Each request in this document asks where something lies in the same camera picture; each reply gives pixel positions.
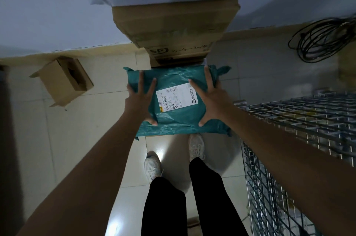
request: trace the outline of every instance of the metal wire shelf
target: metal wire shelf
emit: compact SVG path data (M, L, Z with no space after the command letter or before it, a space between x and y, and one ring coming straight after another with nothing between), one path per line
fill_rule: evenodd
M328 93L239 107L354 166L356 94ZM253 235L322 236L252 150L242 143Z

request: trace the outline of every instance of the finger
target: finger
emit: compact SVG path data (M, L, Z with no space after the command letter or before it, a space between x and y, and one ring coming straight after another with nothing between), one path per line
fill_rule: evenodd
M215 88L221 89L221 82L220 82L219 79L218 79L218 80L216 81L216 83L215 83Z
M199 94L201 99L205 96L205 92L191 79L188 79L190 85L193 87L193 89Z
M204 73L205 73L205 79L207 80L207 90L210 91L210 90L214 89L214 85L212 83L209 66L207 66L207 65L204 66Z
M139 90L137 91L139 94L144 93L144 71L140 70L140 76L139 76Z
M135 94L135 91L132 89L130 84L127 84L126 87L130 96Z
M158 126L158 123L151 116L146 118L145 122L149 122L150 124L152 124L154 126Z
M154 93L154 88L156 87L156 84L157 84L157 79L154 78L154 79L152 80L151 86L149 87L149 91L147 92L148 96L151 96L151 97L152 97L152 95L153 95L153 93Z
M199 126L202 127L209 120L211 120L211 118L207 115L207 113L205 113L205 115L202 117L202 119L199 122Z

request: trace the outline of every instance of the green plastic mailer bag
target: green plastic mailer bag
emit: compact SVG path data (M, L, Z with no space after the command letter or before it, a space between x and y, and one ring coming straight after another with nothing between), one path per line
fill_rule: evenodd
M124 69L127 71L128 83L131 85L132 89L137 92L140 71L134 71L128 67L124 67ZM231 67L229 66L223 66L217 69L215 65L209 65L214 86L218 77L226 74L230 69ZM203 65L176 68L154 68L145 70L144 78L145 92L148 91L152 80L157 78L155 92L152 96L151 104L149 105L149 113L157 121L158 126L143 122L136 134L137 137L192 133L219 133L230 135L230 128L220 120L213 119L208 121L202 127L198 126L200 119L204 116L206 111L205 104L198 93L196 93L197 101L191 100L194 102L194 105L161 112L156 94L159 90L189 83L188 79L191 78L202 90L207 91L207 82Z

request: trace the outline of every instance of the open cardboard box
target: open cardboard box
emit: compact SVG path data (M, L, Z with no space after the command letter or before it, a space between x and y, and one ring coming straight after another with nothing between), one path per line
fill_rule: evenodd
M238 0L202 0L116 6L112 12L118 29L159 63L206 56L239 9Z
M30 77L39 77L55 101L51 107L64 107L94 87L78 59L61 57Z

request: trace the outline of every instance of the hand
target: hand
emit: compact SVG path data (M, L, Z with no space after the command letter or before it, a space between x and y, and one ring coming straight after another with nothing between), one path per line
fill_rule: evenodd
M207 121L212 119L222 120L224 114L234 107L232 100L229 98L228 93L221 88L221 83L218 80L216 87L212 83L209 67L204 66L205 79L207 80L207 92L204 92L199 86L191 79L189 79L190 85L199 94L200 98L207 107L205 115L199 122L199 126L203 126Z
M139 88L137 93L132 89L130 84L127 85L127 90L130 96L125 100L125 112L131 114L131 117L140 117L142 121L149 122L157 126L157 122L151 117L149 113L149 104L151 103L154 88L157 79L154 78L148 92L144 91L144 72L140 70Z

